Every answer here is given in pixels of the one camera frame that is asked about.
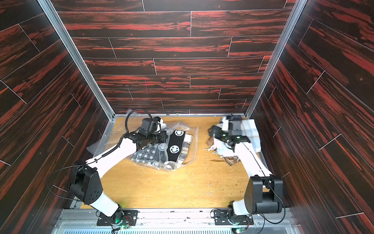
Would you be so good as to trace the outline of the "black white knit fringed scarf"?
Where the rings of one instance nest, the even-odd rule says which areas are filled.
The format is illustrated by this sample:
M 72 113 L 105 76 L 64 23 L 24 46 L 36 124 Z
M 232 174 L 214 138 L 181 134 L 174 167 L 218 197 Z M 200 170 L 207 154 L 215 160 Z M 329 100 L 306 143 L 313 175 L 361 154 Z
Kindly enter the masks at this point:
M 174 130 L 168 136 L 166 143 L 151 144 L 131 156 L 131 161 L 145 166 L 172 170 L 178 163 L 182 143 L 187 133 L 182 130 Z

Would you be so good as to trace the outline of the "clear plastic vacuum bag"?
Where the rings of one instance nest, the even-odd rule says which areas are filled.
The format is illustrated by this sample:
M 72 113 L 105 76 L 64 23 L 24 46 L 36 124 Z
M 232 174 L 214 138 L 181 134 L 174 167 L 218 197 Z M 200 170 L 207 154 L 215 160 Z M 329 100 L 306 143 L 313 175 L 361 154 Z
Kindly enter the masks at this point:
M 129 109 L 118 142 L 103 152 L 95 149 L 86 164 L 100 176 L 124 159 L 157 170 L 176 171 L 195 161 L 198 131 L 198 127 L 182 121 L 164 121 L 146 110 Z

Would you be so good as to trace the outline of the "brown plaid scarf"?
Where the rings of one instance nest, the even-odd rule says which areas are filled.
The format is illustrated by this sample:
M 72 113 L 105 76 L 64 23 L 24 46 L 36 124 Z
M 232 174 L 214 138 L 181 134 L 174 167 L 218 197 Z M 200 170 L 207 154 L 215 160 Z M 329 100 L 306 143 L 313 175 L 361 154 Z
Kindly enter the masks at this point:
M 218 148 L 214 145 L 214 138 L 210 137 L 207 141 L 208 152 L 218 155 L 228 166 L 233 166 L 237 164 L 240 159 L 237 156 L 226 156 L 224 153 L 219 153 Z

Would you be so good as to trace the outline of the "grey brown tartan scarf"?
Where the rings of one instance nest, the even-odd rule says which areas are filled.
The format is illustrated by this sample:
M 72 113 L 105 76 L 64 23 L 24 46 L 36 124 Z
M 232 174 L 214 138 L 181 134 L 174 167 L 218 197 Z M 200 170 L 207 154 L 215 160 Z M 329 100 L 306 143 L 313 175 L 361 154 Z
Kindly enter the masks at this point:
M 192 135 L 186 134 L 184 141 L 182 143 L 180 154 L 176 161 L 177 163 L 182 164 L 186 160 L 191 142 L 192 142 Z

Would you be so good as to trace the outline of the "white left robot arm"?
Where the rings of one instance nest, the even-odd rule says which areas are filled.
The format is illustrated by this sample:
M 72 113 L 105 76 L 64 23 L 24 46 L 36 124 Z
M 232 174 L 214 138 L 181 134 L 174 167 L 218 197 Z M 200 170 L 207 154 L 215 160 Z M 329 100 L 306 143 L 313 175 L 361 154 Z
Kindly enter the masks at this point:
M 143 119 L 138 129 L 126 132 L 115 146 L 73 169 L 69 191 L 84 204 L 100 211 L 112 224 L 118 225 L 124 218 L 123 208 L 104 193 L 101 178 L 143 147 L 164 143 L 168 138 L 164 128 L 165 124 L 160 117 Z

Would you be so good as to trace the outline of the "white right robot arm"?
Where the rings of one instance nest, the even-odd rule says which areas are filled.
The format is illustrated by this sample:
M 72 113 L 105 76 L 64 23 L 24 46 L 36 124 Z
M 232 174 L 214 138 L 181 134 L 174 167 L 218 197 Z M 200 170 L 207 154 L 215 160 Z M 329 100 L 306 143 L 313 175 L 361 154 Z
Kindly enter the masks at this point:
M 228 115 L 208 130 L 217 152 L 223 157 L 237 157 L 249 177 L 243 199 L 228 205 L 228 220 L 233 223 L 253 214 L 285 212 L 282 179 L 262 163 L 251 139 L 244 133 L 244 127 L 252 122 L 240 115 Z

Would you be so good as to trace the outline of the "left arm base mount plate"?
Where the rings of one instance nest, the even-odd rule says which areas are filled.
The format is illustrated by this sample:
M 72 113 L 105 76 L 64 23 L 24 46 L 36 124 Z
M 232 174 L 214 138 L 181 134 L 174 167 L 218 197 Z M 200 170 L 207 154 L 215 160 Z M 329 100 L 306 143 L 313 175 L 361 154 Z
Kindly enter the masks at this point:
M 111 217 L 99 213 L 97 226 L 119 227 L 119 226 L 135 226 L 138 219 L 138 210 L 122 210 Z

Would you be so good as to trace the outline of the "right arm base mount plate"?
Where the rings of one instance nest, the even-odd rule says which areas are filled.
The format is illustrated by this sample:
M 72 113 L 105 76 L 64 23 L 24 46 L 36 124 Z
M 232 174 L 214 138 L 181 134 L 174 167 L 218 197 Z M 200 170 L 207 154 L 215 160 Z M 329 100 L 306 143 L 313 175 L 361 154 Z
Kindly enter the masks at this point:
M 212 209 L 210 211 L 210 217 L 214 219 L 216 226 L 224 225 L 253 225 L 253 219 L 248 215 L 235 215 L 229 209 Z

